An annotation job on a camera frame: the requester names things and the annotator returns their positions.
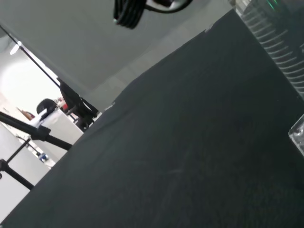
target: black tripod stand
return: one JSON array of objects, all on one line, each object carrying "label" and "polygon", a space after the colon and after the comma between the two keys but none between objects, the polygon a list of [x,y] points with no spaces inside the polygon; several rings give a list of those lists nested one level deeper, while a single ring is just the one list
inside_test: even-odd
[{"label": "black tripod stand", "polygon": [[[31,136],[31,139],[33,140],[41,140],[49,142],[55,146],[61,147],[62,149],[69,150],[72,145],[62,141],[61,139],[58,139],[54,136],[49,135],[51,132],[50,129],[39,126],[38,128],[28,125],[20,120],[17,120],[9,115],[6,115],[2,112],[0,112],[0,122],[3,122],[5,124],[8,124],[14,128],[17,128],[25,133],[28,133]],[[16,173],[12,168],[9,167],[9,162],[29,143],[30,138],[26,140],[13,154],[12,156],[7,160],[0,160],[0,171],[6,172],[8,175],[13,177],[15,180],[17,180],[19,183],[24,185],[29,190],[33,189],[33,185],[28,182],[25,178],[20,176],[18,173]]]}]

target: white desk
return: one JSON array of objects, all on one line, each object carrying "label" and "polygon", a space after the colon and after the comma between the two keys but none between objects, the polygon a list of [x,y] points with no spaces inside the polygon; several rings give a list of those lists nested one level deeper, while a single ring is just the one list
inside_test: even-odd
[{"label": "white desk", "polygon": [[[0,123],[0,159],[7,160],[21,145],[22,143]],[[9,166],[34,185],[49,171],[49,168],[27,148],[23,148]],[[29,192],[7,173],[1,174],[3,177],[0,180],[0,222]]]},{"label": "white desk", "polygon": [[[83,132],[60,110],[57,109],[40,123],[41,116],[46,112],[44,110],[33,120],[30,121],[32,126],[42,125],[51,129],[50,135],[59,138],[70,144],[74,144],[83,134]],[[66,150],[40,140],[33,141],[40,149],[43,150],[54,162],[67,152]]]}]

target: table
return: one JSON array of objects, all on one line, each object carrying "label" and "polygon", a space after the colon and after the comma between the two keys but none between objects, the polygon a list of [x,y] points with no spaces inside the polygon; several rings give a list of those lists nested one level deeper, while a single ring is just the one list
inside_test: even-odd
[{"label": "table", "polygon": [[[51,129],[50,135],[70,144],[74,144],[82,136],[83,132],[60,109],[56,109],[46,119],[40,122],[41,116],[45,112],[46,110],[41,112],[30,121],[30,124],[36,127],[41,124]],[[40,140],[33,140],[33,142],[54,162],[58,162],[67,152],[66,150],[48,142]]]},{"label": "table", "polygon": [[303,227],[303,113],[231,11],[134,80],[3,226]]},{"label": "table", "polygon": [[[0,123],[0,159],[7,160],[21,144],[22,143]],[[49,171],[49,168],[27,148],[23,148],[9,165],[34,185]],[[3,175],[0,180],[0,220],[2,221],[29,191],[7,173],[1,172],[1,174]]]}]

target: red object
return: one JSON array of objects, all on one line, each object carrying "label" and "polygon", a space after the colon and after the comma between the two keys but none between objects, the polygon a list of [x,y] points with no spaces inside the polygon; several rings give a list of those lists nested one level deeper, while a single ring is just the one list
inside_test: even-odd
[{"label": "red object", "polygon": [[63,110],[67,110],[67,109],[68,109],[67,104],[64,104],[64,105],[62,106],[62,108],[63,108]]}]

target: white wall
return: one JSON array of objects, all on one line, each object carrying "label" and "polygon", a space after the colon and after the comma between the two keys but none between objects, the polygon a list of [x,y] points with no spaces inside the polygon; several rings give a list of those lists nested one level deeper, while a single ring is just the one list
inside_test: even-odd
[{"label": "white wall", "polygon": [[145,10],[134,30],[113,23],[114,0],[2,0],[0,24],[101,110],[136,77],[217,21],[228,0],[175,14]]},{"label": "white wall", "polygon": [[14,106],[37,114],[45,98],[61,97],[59,88],[21,51],[0,53],[0,93]]},{"label": "white wall", "polygon": [[[7,160],[20,146],[21,143],[18,139],[0,124],[0,159]],[[34,185],[36,185],[49,170],[26,148],[24,148],[9,165]],[[6,173],[1,172],[1,174],[3,178],[0,180],[0,223],[29,192],[28,189]]]}]

